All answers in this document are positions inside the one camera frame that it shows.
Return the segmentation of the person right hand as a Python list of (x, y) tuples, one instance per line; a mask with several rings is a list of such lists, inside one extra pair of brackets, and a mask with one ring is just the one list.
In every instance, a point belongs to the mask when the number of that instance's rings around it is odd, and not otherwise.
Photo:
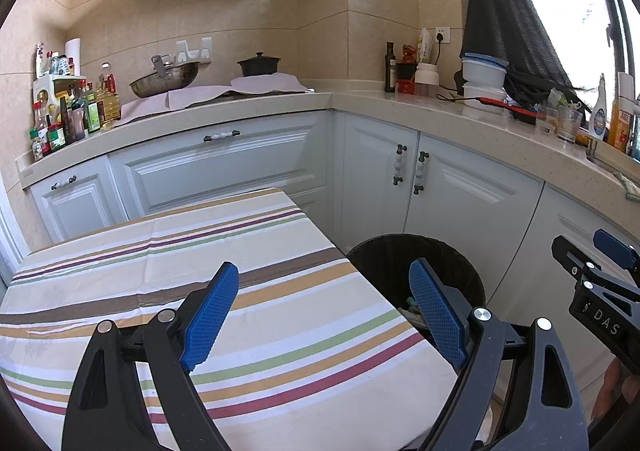
[(614, 358), (605, 370), (603, 385), (591, 411), (591, 419), (600, 419), (622, 396), (628, 405), (639, 395), (640, 376), (630, 375), (620, 359)]

